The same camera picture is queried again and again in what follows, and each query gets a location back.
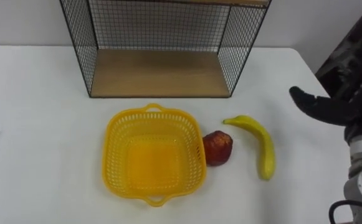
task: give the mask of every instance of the wooden panel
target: wooden panel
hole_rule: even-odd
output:
[[[190,2],[201,2],[201,3],[217,3],[217,4],[254,4],[260,6],[268,5],[269,0],[183,0]]]
[[[229,97],[217,54],[98,51],[93,97]]]

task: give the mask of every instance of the yellow plastic basket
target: yellow plastic basket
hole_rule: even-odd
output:
[[[114,194],[154,207],[194,192],[206,177],[196,120],[158,104],[118,113],[107,126],[102,174]]]

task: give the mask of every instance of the white tabletop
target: white tabletop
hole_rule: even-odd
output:
[[[90,99],[71,47],[0,47],[0,224],[328,223],[349,167],[343,128],[309,118],[288,89],[326,95],[292,49],[254,49],[229,99]],[[161,208],[111,194],[101,178],[110,118],[147,103],[191,113],[234,138],[228,163]],[[249,114],[272,135],[277,170],[259,180],[258,142],[221,121]],[[336,213],[351,220],[349,208]]]

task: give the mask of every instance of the red apple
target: red apple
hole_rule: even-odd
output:
[[[203,138],[206,162],[209,166],[219,166],[228,161],[232,152],[233,139],[222,131],[214,131]]]

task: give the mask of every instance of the basket bottom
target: basket bottom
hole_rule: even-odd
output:
[[[129,143],[128,186],[143,195],[179,192],[183,176],[183,145],[176,138],[138,138]]]

